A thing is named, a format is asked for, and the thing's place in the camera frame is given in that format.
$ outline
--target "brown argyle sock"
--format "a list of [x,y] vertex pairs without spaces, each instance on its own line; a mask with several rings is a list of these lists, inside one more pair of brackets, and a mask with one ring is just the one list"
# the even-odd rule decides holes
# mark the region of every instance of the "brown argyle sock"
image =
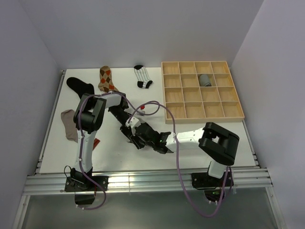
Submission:
[[100,69],[100,80],[99,89],[101,91],[119,91],[115,86],[113,86],[111,70],[108,66],[103,66]]

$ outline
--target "white table surface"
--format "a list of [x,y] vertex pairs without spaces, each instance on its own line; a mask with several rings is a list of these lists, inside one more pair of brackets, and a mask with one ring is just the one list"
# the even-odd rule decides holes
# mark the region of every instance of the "white table surface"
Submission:
[[[118,90],[126,93],[127,98],[135,107],[150,100],[157,100],[163,104],[161,68],[147,68],[149,77],[153,80],[149,89],[137,87],[137,78],[133,68],[112,68],[111,71],[113,84]],[[78,95],[66,84],[70,77],[76,77],[86,83],[91,83],[94,86],[95,93],[101,93],[98,89],[99,69],[69,69],[66,71],[45,146],[40,173],[62,173],[65,165],[73,166],[76,158],[77,143],[66,139],[64,125],[61,121],[61,112],[68,109],[75,110],[80,101]],[[146,106],[145,111],[151,113],[155,109],[154,105],[150,105]],[[172,124],[165,124],[162,109],[153,116],[144,117],[143,120],[158,132],[173,130]],[[234,167],[255,166],[243,123],[218,124],[240,137]],[[176,128],[178,132],[183,132],[203,126],[205,126],[205,123],[177,124]],[[96,134],[96,138],[100,139],[101,142],[92,153],[94,171],[140,171],[176,168],[176,153],[162,155],[149,147],[137,150],[133,144],[127,142],[127,138],[119,129],[120,123],[111,113],[105,111],[103,124]],[[211,158],[200,148],[180,152],[181,168],[208,168],[210,161]]]

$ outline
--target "wooden compartment tray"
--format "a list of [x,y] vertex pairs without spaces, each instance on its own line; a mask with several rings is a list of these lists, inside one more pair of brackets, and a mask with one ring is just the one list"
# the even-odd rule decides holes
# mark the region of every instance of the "wooden compartment tray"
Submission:
[[[201,87],[207,74],[211,87]],[[165,106],[177,123],[237,122],[244,113],[225,61],[162,62]],[[165,112],[165,122],[172,118]]]

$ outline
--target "black sock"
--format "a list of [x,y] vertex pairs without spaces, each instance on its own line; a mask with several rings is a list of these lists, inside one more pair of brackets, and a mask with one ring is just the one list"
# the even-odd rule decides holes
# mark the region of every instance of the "black sock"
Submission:
[[138,78],[138,87],[148,89],[153,81],[149,78],[146,68],[143,65],[136,65],[133,67],[133,70]]
[[94,87],[91,83],[85,83],[75,77],[67,79],[67,85],[78,94],[80,99],[85,93],[94,94]]

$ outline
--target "black and white striped sock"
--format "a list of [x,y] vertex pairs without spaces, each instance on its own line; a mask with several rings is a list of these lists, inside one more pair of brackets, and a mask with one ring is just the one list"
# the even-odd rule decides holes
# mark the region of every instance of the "black and white striped sock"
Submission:
[[138,78],[138,87],[148,89],[153,81],[149,78],[146,68],[143,65],[136,65],[133,67],[133,70]]

